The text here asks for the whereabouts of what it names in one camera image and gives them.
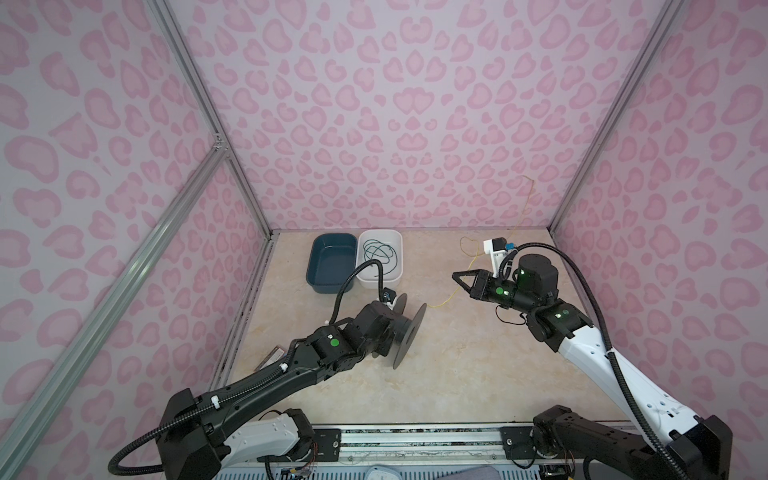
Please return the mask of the dark grey spool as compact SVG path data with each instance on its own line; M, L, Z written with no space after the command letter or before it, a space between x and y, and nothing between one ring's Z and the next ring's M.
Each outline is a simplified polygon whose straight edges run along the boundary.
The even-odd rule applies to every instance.
M405 359L428 309L427 304L423 303L413 317L408 317L405 315L407 302L408 296L403 294L397 297L393 306L394 317L390 322L391 335L386 355L391 360L393 370L397 370Z

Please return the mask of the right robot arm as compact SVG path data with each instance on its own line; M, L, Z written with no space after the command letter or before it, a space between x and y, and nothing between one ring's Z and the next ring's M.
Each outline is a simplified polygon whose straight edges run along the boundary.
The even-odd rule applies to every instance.
M623 357L602 315L590 318L559 298L559 272L548 257L522 256L509 277L474 269L452 278L470 298L519 312L533 337L586 374L637 430L612 429L556 405L533 419L536 453L578 453L632 479L728 478L730 427L698 415Z

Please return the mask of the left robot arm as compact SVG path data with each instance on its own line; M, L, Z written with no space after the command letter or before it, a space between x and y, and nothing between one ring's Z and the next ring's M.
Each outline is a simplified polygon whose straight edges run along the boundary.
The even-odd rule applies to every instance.
M366 356L390 353L406 319L373 301L353 318L298 339L279 361L217 390L171 397L161 423L172 426L156 440L167 479L212 479L234 453L225 441L274 404L352 369Z

